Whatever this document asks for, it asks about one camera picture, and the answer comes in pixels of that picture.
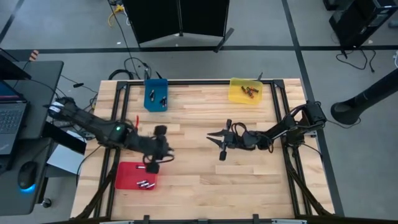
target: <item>gray floor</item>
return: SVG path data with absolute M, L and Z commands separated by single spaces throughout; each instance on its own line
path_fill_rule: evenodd
M 331 12 L 322 0 L 287 0 L 298 41 L 301 46 L 334 46 L 336 41 L 328 24 Z M 17 0 L 0 2 L 0 29 L 4 27 Z M 25 0 L 0 47 L 5 49 L 92 49 L 123 48 L 117 27 L 109 27 L 110 14 L 105 0 Z M 137 47 L 125 16 L 118 16 L 130 47 Z M 398 19 L 398 13 L 392 19 Z M 293 46 L 281 0 L 231 0 L 228 27 L 235 29 L 226 45 Z M 144 43 L 143 47 L 209 46 L 219 37 L 185 35 L 169 36 Z M 398 45 L 398 29 L 387 24 L 371 38 L 369 45 Z M 363 91 L 394 69 L 395 50 L 378 50 L 370 69 L 357 70 L 339 63 L 334 51 L 303 51 L 305 65 L 315 99 L 322 102 L 331 119 L 330 106 Z M 133 53 L 165 78 L 253 78 L 264 72 L 264 78 L 301 78 L 299 63 L 293 50 L 230 50 L 215 54 L 206 52 Z M 63 60 L 63 75 L 97 90 L 101 80 L 115 69 L 123 68 L 127 53 L 40 54 L 38 60 Z M 349 62 L 362 66 L 359 52 Z M 93 94 L 74 89 L 61 79 L 59 88 L 86 106 Z M 394 95 L 362 116 L 362 123 L 352 129 L 333 124 L 325 127 L 325 137 L 335 171 L 345 215 L 348 217 L 398 220 L 398 180 L 395 173 L 398 125 L 395 113 L 398 95 Z M 66 220 L 75 194 L 74 178 L 51 180 L 46 196 L 55 202 L 52 208 L 36 207 L 32 214 L 0 217 L 1 223 L 44 223 Z

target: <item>wooden table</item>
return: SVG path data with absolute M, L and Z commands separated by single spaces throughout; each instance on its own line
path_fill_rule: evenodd
M 290 109 L 304 104 L 300 80 L 284 82 Z M 95 115 L 110 119 L 115 89 L 116 81 L 102 81 Z M 260 218 L 293 218 L 280 140 L 275 141 L 272 154 L 228 149 L 227 160 L 222 162 L 218 147 L 206 139 L 207 133 L 220 131 L 228 118 L 245 123 L 251 130 L 264 131 L 275 125 L 270 89 L 264 86 L 260 104 L 243 105 L 228 101 L 228 85 L 170 85 L 168 111 L 149 113 L 143 107 L 144 87 L 131 88 L 127 119 L 135 120 L 139 115 L 141 135 L 152 135 L 155 125 L 167 125 L 175 160 L 161 165 L 155 190 L 116 190 L 112 220 L 142 220 L 144 215 L 150 215 L 151 220 L 243 219 L 252 218 L 254 213 Z M 317 148 L 314 138 L 306 137 L 305 141 Z M 97 146 L 96 141 L 89 142 L 86 155 Z M 308 188 L 333 213 L 320 156 L 306 146 L 300 147 L 300 155 Z M 71 217 L 78 215 L 97 191 L 103 156 L 104 149 L 99 149 L 82 165 Z M 121 162 L 141 160 L 142 154 L 128 150 L 120 157 Z M 300 189 L 296 189 L 300 211 L 304 211 Z M 101 215 L 107 199 L 105 192 Z

